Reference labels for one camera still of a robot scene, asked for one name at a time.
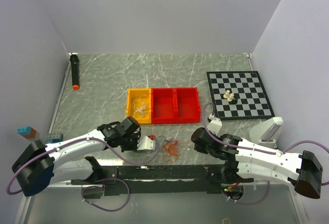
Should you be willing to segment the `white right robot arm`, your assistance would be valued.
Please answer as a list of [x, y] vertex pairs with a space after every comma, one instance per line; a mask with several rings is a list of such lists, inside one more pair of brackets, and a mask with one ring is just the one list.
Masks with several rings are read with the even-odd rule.
[[191, 141], [196, 151], [224, 161], [217, 175], [220, 183], [267, 180], [293, 186], [304, 197], [320, 198], [323, 167], [312, 152], [284, 153], [231, 134], [210, 135], [203, 127]]

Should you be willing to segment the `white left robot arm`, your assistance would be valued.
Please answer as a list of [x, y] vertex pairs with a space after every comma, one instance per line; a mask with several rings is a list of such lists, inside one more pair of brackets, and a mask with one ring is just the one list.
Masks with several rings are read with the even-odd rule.
[[32, 141], [12, 166], [13, 179], [21, 187], [17, 193], [34, 196], [50, 184], [67, 180], [95, 184], [101, 179], [101, 166], [89, 154], [118, 146], [123, 152], [136, 151], [140, 137], [140, 124], [127, 117], [66, 141], [48, 144]]

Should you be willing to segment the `red plastic bin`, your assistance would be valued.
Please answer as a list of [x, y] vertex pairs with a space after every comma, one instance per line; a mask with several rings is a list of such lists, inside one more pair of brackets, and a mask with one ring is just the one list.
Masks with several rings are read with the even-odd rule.
[[176, 92], [174, 88], [151, 89], [151, 117], [153, 124], [176, 123]]
[[176, 88], [177, 123], [199, 123], [200, 102], [196, 87]]

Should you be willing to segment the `yellow plastic bin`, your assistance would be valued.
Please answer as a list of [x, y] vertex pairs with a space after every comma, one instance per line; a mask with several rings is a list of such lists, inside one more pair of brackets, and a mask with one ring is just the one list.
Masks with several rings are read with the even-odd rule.
[[129, 88], [127, 91], [126, 116], [139, 124], [151, 124], [151, 89]]

